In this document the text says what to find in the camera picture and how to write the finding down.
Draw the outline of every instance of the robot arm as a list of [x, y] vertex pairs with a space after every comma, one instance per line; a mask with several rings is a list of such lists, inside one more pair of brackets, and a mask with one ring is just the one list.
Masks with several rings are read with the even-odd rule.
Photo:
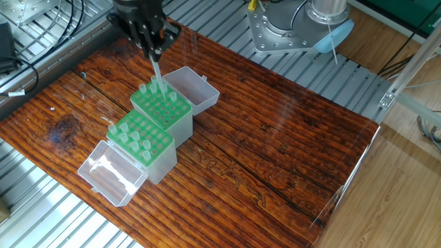
[[146, 58], [158, 62], [177, 40], [181, 27], [167, 22], [161, 0], [113, 0], [116, 12], [110, 23], [122, 29], [143, 50]]

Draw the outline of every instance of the green surface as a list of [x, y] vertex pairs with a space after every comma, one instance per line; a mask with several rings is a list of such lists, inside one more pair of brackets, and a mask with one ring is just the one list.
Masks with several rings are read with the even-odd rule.
[[[128, 132], [124, 132], [121, 129], [123, 123], [127, 123]], [[116, 124], [116, 129], [117, 132], [115, 134], [108, 131], [107, 137], [146, 167], [149, 167], [174, 141], [172, 136], [136, 110], [132, 110], [129, 114], [124, 116], [124, 118]], [[132, 132], [139, 133], [140, 139], [138, 141], [132, 138]], [[119, 135], [123, 133], [126, 133], [128, 136], [128, 141], [125, 143], [119, 138]], [[143, 141], [146, 140], [150, 141], [152, 146], [149, 149], [151, 159], [148, 161], [143, 157], [143, 152], [146, 151], [143, 147]], [[137, 142], [139, 144], [139, 150], [137, 152], [130, 146], [131, 142]]]
[[[404, 22], [417, 28], [422, 21], [436, 8], [441, 0], [365, 0], [375, 6], [387, 11], [389, 14], [401, 19]], [[432, 24], [441, 17], [441, 10], [436, 10], [435, 14], [423, 24], [421, 30], [427, 34], [433, 31]]]
[[130, 99], [163, 130], [168, 130], [188, 112], [192, 111], [192, 106], [178, 94], [176, 94], [177, 97], [174, 102], [170, 99], [170, 93], [174, 92], [170, 87], [167, 87], [164, 98], [159, 87], [157, 87], [154, 94], [151, 92], [151, 84], [153, 83], [147, 84], [146, 93], [138, 90]]

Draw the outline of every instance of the glossy wood surface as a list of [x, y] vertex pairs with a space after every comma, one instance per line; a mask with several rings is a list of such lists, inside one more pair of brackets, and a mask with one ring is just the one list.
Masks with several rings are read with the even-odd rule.
[[186, 65], [220, 98], [194, 117], [178, 165], [126, 207], [76, 171], [153, 75], [134, 44], [94, 53], [4, 120], [0, 137], [146, 247], [313, 246], [378, 125], [183, 28], [160, 66]]

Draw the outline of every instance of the metal grating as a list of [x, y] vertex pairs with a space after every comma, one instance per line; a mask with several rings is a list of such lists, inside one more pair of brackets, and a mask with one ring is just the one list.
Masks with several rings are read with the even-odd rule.
[[[49, 51], [60, 38], [61, 40], [64, 40], [65, 38], [70, 38], [70, 40], [79, 38], [77, 36], [61, 37], [70, 19], [71, 5], [67, 0], [57, 1], [57, 6], [55, 8], [40, 15], [34, 21], [31, 21], [26, 25], [17, 27], [16, 24], [7, 20], [14, 33], [14, 46], [18, 57], [25, 59], [30, 63], [34, 63], [35, 61], [44, 58], [46, 52]], [[72, 33], [73, 29], [75, 29], [81, 15], [81, 1], [73, 0], [73, 2], [74, 18], [72, 20], [72, 25], [68, 28], [68, 35]], [[99, 20], [99, 18], [111, 8], [111, 0], [85, 0], [83, 21], [77, 33]], [[21, 78], [15, 78], [16, 76], [19, 76], [25, 68], [26, 65], [23, 65], [14, 72], [0, 74], [0, 92], [18, 90], [19, 87], [24, 87], [26, 84], [33, 83], [33, 72], [31, 70], [26, 70]], [[37, 70], [42, 74], [42, 68], [39, 68], [38, 65]], [[0, 99], [0, 105], [2, 105], [5, 100], [5, 98]]]
[[141, 247], [0, 140], [0, 247]]
[[[80, 8], [78, 0], [75, 6]], [[86, 6], [83, 25], [101, 25], [103, 19], [94, 18], [111, 4], [86, 1]], [[338, 65], [332, 54], [318, 52], [256, 54], [242, 0], [165, 0], [163, 6], [165, 14], [183, 25], [349, 110], [377, 122], [386, 114], [377, 103], [389, 82], [341, 54]], [[61, 17], [47, 33], [43, 30], [57, 15], [56, 8], [17, 31], [16, 49], [23, 50], [23, 58], [38, 58], [58, 39], [68, 22], [68, 7], [63, 4]], [[0, 224], [0, 247], [141, 247], [2, 140], [0, 198], [12, 212]]]

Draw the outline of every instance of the wood grain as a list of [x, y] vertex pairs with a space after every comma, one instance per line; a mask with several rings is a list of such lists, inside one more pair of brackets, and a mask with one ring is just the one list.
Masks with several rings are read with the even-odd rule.
[[[354, 30], [338, 50], [377, 72], [407, 37], [354, 8], [351, 17]], [[410, 42], [396, 61], [419, 48]], [[441, 79], [440, 65], [441, 56], [427, 61], [409, 85]], [[439, 83], [404, 92], [432, 110], [441, 110]], [[318, 247], [441, 247], [441, 156], [421, 136], [416, 116], [399, 104], [390, 109]]]
[[219, 102], [194, 118], [178, 165], [126, 207], [76, 171], [153, 75], [134, 44], [93, 54], [3, 121], [0, 136], [146, 247], [314, 245], [327, 222], [316, 218], [378, 125], [187, 28], [161, 59], [164, 72], [184, 65], [207, 75]]

